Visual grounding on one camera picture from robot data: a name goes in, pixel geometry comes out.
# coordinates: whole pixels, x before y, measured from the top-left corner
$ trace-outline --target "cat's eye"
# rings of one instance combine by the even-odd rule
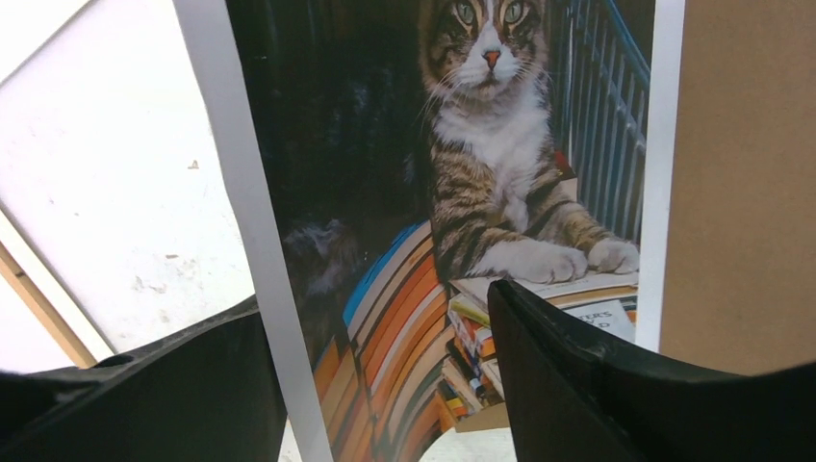
[[[513,2],[507,6],[507,9],[504,10],[504,22],[507,24],[515,24],[522,19],[522,13],[524,8],[522,6],[522,2]]]
[[[473,22],[476,20],[476,11],[473,10],[473,6],[468,2],[459,2],[456,4],[456,14],[459,15],[459,19],[462,19],[467,25],[473,25]]]

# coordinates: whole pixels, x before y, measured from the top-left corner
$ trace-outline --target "white chest fur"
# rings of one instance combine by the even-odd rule
[[[538,104],[534,92],[522,95],[504,115],[469,115],[442,108],[434,126],[446,141],[466,143],[472,155],[488,167],[496,179],[494,204],[517,230],[528,224],[524,199],[538,172],[538,159],[549,136],[549,113]]]

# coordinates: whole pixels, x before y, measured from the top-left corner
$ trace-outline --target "poster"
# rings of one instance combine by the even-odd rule
[[[497,278],[634,341],[654,1],[226,10],[334,460],[419,460],[502,403]]]

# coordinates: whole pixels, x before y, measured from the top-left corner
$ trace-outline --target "wooden stick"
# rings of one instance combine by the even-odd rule
[[[0,243],[0,274],[17,292],[23,303],[34,313],[34,316],[37,317],[45,330],[57,341],[57,344],[74,364],[80,368],[89,368],[96,364],[96,360],[85,347],[85,344],[71,330],[63,317],[60,316],[60,313],[39,291],[37,285],[28,277],[2,243]]]

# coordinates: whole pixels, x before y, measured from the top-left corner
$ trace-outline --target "brown cardboard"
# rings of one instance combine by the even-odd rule
[[[816,360],[816,2],[687,0],[661,352]]]

